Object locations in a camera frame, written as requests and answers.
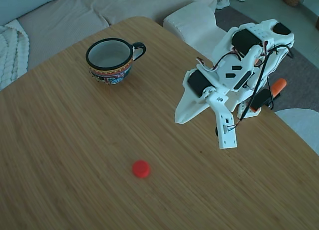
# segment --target orange handle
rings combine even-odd
[[[287,86],[287,81],[284,79],[277,80],[276,83],[271,86],[271,92],[275,98],[285,87]]]

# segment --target sofa cushion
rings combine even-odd
[[[81,0],[55,0],[18,21],[30,40],[28,70],[109,26]]]
[[[0,0],[0,25],[5,25],[53,0]]]
[[[134,16],[144,16],[162,24],[167,16],[195,1],[210,5],[217,0],[83,0],[109,24]]]

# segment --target wooden table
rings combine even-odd
[[[146,54],[121,84],[88,73],[103,38]],[[206,110],[174,123],[194,49],[145,18],[81,41],[0,93],[1,230],[317,230],[319,157],[273,112],[220,150]],[[150,164],[138,179],[135,160]]]

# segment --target sneaker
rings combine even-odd
[[[230,6],[229,0],[217,0],[216,9],[224,9]]]

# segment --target white cushion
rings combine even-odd
[[[276,114],[319,155],[319,113],[311,109],[284,109]]]
[[[50,1],[53,0],[0,0],[0,25],[5,25]]]
[[[195,1],[206,5],[217,2],[217,0],[83,0],[86,6],[93,6],[109,24],[116,24],[134,16],[144,16],[161,24],[164,18]]]
[[[167,17],[163,26],[208,59],[226,34],[216,25],[214,8],[197,2]]]
[[[30,40],[28,70],[109,26],[81,0],[56,0],[18,21]]]

